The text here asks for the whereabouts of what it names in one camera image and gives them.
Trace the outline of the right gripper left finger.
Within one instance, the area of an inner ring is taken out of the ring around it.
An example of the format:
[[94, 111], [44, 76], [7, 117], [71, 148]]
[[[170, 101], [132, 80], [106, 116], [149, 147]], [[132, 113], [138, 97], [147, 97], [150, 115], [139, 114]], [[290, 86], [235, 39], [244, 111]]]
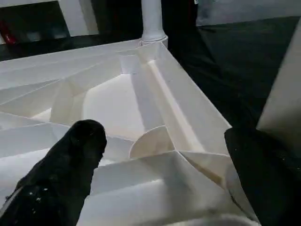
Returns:
[[75, 226], [107, 138], [95, 120], [74, 123], [22, 177], [0, 210], [2, 226]]

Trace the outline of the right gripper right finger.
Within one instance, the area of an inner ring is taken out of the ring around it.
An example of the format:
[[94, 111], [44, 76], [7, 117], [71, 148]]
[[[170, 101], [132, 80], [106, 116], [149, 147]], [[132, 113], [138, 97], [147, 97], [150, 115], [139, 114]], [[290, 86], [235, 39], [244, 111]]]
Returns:
[[301, 224], [301, 158], [254, 128], [225, 131], [226, 147], [254, 213], [263, 226]]

